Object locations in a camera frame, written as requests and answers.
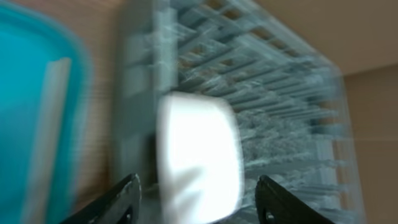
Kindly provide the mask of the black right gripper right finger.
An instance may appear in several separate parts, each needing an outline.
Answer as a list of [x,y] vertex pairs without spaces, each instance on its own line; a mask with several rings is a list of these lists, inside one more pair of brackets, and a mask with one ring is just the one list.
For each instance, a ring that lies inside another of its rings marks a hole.
[[267,175],[257,181],[255,203],[260,224],[334,224]]

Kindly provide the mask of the wooden chopstick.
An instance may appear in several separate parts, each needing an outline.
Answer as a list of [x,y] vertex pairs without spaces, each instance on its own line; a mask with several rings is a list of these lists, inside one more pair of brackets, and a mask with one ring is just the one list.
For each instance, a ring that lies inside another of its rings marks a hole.
[[71,59],[47,64],[21,223],[44,223],[70,77]]

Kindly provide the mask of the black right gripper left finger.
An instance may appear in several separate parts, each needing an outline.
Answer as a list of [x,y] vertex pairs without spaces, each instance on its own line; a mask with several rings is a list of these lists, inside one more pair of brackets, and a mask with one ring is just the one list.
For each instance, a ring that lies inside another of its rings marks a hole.
[[129,174],[62,224],[136,224],[141,198],[140,178]]

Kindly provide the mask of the white small bowl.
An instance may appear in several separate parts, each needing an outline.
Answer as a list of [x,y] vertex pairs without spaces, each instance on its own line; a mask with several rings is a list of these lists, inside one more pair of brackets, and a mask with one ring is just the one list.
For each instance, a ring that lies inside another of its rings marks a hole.
[[243,150],[226,100],[178,91],[163,96],[156,149],[165,223],[216,223],[240,208]]

